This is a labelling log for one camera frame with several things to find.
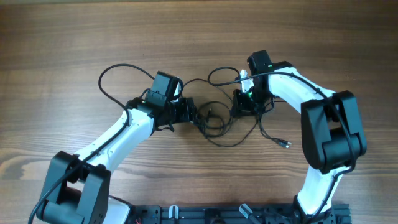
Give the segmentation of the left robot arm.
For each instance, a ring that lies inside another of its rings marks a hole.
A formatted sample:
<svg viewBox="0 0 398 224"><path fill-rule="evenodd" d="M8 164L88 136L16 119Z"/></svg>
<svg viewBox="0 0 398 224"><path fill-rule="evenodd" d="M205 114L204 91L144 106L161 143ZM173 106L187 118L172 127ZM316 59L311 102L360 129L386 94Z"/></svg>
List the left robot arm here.
<svg viewBox="0 0 398 224"><path fill-rule="evenodd" d="M182 98L179 77L158 72L145 97L122 107L121 117L90 145L69 154L58 152L50 161L44 186L28 222L129 223L135 208L109 194L113 172L155 131L190 122L192 104Z"/></svg>

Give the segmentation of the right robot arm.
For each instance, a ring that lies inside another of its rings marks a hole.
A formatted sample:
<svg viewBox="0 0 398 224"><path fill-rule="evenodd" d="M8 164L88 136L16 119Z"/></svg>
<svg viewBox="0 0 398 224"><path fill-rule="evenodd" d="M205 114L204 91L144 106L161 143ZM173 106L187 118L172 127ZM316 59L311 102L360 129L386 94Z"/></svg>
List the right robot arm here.
<svg viewBox="0 0 398 224"><path fill-rule="evenodd" d="M344 174L365 154L367 143L355 96L323 88L286 61L273 63L262 50L248 57L233 93L233 115L261 117L266 103L282 98L301 115L302 149L309 164L300 192L287 210L267 206L267 223L349 223L348 210L331 199Z"/></svg>

